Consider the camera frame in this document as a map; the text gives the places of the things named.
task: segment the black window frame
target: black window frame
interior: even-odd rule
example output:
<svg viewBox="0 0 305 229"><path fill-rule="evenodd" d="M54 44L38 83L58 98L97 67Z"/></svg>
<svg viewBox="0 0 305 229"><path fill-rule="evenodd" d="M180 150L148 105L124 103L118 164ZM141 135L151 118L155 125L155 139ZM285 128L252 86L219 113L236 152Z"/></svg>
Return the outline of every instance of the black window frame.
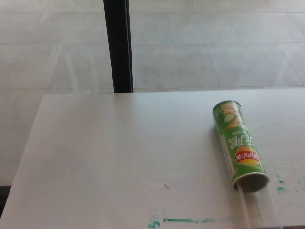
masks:
<svg viewBox="0 0 305 229"><path fill-rule="evenodd" d="M133 92L129 1L104 0L104 9L114 92Z"/></svg>

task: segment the gray floor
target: gray floor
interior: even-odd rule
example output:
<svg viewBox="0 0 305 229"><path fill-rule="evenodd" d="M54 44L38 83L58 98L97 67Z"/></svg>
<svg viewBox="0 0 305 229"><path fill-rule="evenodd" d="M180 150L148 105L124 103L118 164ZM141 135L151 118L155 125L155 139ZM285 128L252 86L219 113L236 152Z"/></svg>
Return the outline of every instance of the gray floor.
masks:
<svg viewBox="0 0 305 229"><path fill-rule="evenodd" d="M138 92L303 86L305 0L129 0ZM0 185L44 94L112 93L102 0L0 0Z"/></svg>

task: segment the table surface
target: table surface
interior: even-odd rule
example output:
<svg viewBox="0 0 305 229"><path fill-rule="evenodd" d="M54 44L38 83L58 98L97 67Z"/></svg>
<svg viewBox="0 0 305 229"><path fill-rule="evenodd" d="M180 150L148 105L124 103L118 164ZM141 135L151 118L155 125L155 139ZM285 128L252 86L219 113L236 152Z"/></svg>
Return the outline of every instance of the table surface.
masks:
<svg viewBox="0 0 305 229"><path fill-rule="evenodd" d="M304 97L304 89L45 95L0 229L236 228L239 203L212 117L228 99L242 105L282 225L305 225ZM259 207L249 211L265 220Z"/></svg>

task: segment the transparent tube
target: transparent tube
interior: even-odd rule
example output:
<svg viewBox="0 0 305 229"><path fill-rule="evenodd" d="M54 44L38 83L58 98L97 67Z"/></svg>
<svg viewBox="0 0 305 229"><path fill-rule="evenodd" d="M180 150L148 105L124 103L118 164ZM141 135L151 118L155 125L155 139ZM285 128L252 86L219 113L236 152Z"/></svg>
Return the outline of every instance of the transparent tube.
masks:
<svg viewBox="0 0 305 229"><path fill-rule="evenodd" d="M256 193L244 193L238 187L245 228L283 229L268 187Z"/></svg>

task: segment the green chip can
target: green chip can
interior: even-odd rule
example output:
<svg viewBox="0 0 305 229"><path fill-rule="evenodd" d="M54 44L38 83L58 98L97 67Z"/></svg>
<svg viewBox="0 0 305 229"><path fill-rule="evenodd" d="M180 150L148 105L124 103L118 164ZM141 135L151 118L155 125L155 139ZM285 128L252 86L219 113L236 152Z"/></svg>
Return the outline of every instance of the green chip can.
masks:
<svg viewBox="0 0 305 229"><path fill-rule="evenodd" d="M269 183L256 147L245 124L241 106L236 101L223 101L213 109L224 158L234 189L256 192Z"/></svg>

